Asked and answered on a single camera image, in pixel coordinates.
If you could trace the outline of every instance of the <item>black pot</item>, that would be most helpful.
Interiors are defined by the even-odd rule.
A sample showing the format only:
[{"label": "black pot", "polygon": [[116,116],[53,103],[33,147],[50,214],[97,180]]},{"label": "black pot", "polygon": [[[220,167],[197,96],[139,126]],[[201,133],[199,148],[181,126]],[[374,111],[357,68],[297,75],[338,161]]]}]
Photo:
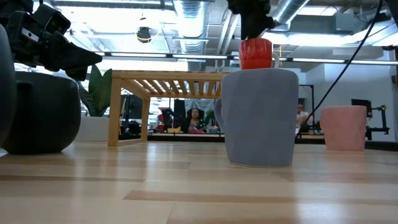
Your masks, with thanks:
[{"label": "black pot", "polygon": [[16,97],[14,62],[6,30],[0,25],[0,146],[11,128]]},{"label": "black pot", "polygon": [[67,78],[16,72],[17,111],[3,148],[11,154],[60,152],[80,127],[78,85]]}]

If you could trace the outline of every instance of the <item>wooden floor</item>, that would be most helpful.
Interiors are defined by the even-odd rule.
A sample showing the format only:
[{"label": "wooden floor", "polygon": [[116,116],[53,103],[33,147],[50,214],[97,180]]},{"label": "wooden floor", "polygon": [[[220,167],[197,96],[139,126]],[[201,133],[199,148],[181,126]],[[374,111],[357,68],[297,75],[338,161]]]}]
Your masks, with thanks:
[{"label": "wooden floor", "polygon": [[294,165],[234,166],[224,144],[0,150],[1,224],[398,223],[398,154],[297,145]]}]

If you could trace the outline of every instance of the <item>gray mug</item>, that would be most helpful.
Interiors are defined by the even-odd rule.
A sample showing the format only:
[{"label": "gray mug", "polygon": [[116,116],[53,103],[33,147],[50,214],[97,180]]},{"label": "gray mug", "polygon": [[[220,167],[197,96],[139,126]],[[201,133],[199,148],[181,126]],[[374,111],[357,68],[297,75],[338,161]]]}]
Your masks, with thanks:
[{"label": "gray mug", "polygon": [[298,100],[299,79],[288,70],[241,70],[223,77],[215,116],[225,133],[229,161],[291,166]]}]

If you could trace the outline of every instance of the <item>woman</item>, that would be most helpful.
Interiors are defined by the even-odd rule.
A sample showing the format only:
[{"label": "woman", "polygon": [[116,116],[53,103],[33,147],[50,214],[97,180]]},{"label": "woman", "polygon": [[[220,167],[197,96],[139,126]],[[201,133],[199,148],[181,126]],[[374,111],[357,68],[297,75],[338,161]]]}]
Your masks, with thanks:
[{"label": "woman", "polygon": [[205,112],[198,108],[190,109],[187,112],[187,118],[183,125],[183,132],[185,133],[197,133],[206,132],[206,123],[203,120]]}]

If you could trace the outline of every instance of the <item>white planter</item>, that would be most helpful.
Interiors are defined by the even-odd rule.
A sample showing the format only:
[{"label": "white planter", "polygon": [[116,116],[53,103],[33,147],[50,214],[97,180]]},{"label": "white planter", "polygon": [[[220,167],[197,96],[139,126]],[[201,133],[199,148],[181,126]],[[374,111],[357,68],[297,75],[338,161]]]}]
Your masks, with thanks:
[{"label": "white planter", "polygon": [[109,118],[82,117],[75,141],[107,142]]}]

